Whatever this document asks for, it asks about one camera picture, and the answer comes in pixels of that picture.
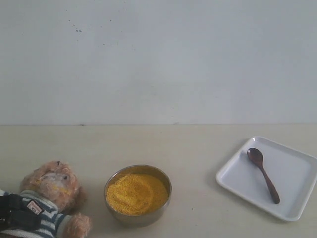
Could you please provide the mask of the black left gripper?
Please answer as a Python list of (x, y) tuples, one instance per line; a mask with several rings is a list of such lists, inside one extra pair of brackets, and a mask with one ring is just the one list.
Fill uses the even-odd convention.
[(1, 230), (37, 230), (41, 218), (29, 209), (16, 194), (0, 197), (0, 229)]

